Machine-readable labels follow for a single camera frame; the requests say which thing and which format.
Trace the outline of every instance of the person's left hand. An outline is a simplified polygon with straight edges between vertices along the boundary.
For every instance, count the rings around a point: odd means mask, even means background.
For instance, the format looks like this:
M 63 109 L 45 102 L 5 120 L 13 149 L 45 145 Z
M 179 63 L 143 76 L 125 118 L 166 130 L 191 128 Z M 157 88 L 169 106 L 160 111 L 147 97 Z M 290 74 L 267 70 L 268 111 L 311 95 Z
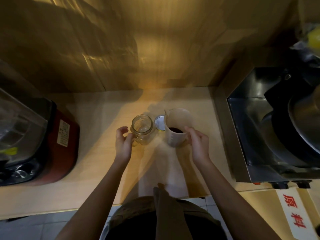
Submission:
M 124 133 L 129 132 L 127 126 L 122 126 L 116 131 L 115 138 L 115 162 L 127 165 L 131 158 L 132 142 L 134 141 L 134 134 L 129 133 L 126 137 Z

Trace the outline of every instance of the red chinese characters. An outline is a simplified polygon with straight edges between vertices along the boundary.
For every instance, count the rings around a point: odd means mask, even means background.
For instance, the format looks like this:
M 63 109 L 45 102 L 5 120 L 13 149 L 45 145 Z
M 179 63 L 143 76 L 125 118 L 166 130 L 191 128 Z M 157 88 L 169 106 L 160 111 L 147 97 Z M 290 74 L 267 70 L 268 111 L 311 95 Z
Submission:
M 284 201 L 287 203 L 287 206 L 298 208 L 296 202 L 294 201 L 293 196 L 287 196 L 285 194 L 283 196 L 284 196 Z
M 293 223 L 294 225 L 298 227 L 306 228 L 306 226 L 303 224 L 303 219 L 300 215 L 292 213 L 291 217 L 293 217 L 295 220 L 295 222 Z

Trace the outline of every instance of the hand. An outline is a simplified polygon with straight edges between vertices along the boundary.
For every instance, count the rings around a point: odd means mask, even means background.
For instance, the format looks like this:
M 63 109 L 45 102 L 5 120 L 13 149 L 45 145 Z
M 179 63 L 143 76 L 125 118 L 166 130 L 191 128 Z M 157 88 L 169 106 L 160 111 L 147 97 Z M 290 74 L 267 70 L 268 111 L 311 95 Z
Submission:
M 192 147 L 194 164 L 199 167 L 212 163 L 209 157 L 209 137 L 198 130 L 185 127 L 188 132 L 188 140 Z
M 129 133 L 126 137 L 124 133 L 129 132 L 127 126 L 122 126 L 116 131 L 115 136 L 115 162 L 119 162 L 122 165 L 127 166 L 131 158 L 132 142 L 134 140 L 134 134 Z

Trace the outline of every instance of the dark liquid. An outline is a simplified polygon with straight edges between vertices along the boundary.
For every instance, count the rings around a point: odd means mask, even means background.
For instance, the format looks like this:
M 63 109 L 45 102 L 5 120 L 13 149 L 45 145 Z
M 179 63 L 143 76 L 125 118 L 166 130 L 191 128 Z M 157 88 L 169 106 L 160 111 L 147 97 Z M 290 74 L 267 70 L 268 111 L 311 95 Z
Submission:
M 174 128 L 174 127 L 169 127 L 169 129 L 175 133 L 183 133 L 182 130 L 179 130 L 178 128 Z

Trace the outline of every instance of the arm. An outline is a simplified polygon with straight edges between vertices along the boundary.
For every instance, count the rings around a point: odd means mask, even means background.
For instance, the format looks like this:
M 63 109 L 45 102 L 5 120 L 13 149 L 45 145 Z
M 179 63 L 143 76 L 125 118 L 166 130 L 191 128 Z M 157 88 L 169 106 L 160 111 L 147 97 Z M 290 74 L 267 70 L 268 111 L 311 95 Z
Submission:
M 131 158 L 134 135 L 124 133 L 123 126 L 116 131 L 116 156 L 107 174 L 89 195 L 79 210 L 58 234 L 56 240 L 98 240 L 115 199 L 122 174 Z
M 280 240 L 274 230 L 230 185 L 209 157 L 209 138 L 186 127 L 192 145 L 193 162 L 204 178 L 226 225 L 236 240 Z

